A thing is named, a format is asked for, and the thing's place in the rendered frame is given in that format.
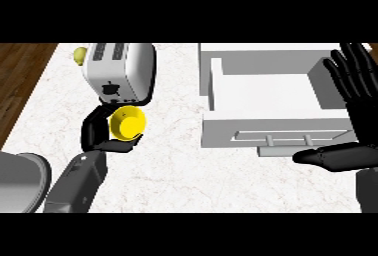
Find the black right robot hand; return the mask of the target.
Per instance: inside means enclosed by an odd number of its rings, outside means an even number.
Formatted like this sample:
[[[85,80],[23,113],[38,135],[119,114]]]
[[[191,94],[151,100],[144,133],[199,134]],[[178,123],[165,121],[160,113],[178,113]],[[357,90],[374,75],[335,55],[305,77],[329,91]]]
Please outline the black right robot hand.
[[[378,64],[360,43],[340,43],[323,66],[345,102],[357,141],[292,155],[292,161],[330,172],[378,167]]]

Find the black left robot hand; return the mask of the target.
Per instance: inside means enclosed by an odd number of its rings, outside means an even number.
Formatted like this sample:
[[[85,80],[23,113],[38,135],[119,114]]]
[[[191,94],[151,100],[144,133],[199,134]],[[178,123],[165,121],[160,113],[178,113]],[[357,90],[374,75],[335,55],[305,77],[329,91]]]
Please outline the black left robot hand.
[[[141,136],[131,141],[109,139],[107,117],[112,115],[117,106],[110,104],[98,105],[81,125],[81,149],[84,152],[100,150],[104,152],[128,153],[137,145]]]

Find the yellow cup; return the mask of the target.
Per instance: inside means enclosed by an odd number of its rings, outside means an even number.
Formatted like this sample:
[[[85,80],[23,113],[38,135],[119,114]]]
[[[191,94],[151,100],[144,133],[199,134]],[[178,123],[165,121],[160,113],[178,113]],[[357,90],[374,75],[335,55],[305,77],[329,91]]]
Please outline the yellow cup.
[[[109,117],[109,131],[120,141],[131,141],[140,137],[146,127],[146,117],[135,106],[119,107]]]

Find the white open drawer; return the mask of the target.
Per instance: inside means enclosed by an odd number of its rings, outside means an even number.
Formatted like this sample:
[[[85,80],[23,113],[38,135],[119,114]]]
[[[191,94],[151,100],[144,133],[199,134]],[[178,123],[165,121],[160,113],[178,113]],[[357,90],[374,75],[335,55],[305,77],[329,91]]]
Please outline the white open drawer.
[[[306,74],[224,75],[222,60],[212,58],[211,89],[209,120],[348,117],[320,65]]]

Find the white toaster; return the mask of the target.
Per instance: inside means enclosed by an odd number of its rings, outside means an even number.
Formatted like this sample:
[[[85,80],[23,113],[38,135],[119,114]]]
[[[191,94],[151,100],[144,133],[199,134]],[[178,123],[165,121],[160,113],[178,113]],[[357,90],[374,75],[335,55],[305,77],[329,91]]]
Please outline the white toaster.
[[[91,43],[81,70],[103,103],[148,103],[156,76],[156,51],[150,43]]]

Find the white cabinet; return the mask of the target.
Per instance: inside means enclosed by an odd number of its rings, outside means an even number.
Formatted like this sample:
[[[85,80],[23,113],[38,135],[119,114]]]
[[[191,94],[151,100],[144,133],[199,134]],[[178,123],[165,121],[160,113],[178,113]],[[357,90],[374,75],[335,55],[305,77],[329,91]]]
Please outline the white cabinet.
[[[208,95],[211,59],[227,75],[305,74],[337,43],[199,43],[199,95]]]

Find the yellow-green pear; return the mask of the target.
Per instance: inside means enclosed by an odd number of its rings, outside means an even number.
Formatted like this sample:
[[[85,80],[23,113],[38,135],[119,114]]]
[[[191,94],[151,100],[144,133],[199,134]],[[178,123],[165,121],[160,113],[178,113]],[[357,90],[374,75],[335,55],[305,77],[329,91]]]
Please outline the yellow-green pear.
[[[86,48],[85,47],[78,47],[73,50],[73,61],[75,61],[78,66],[81,66],[82,63],[84,63],[85,53],[86,53]]]

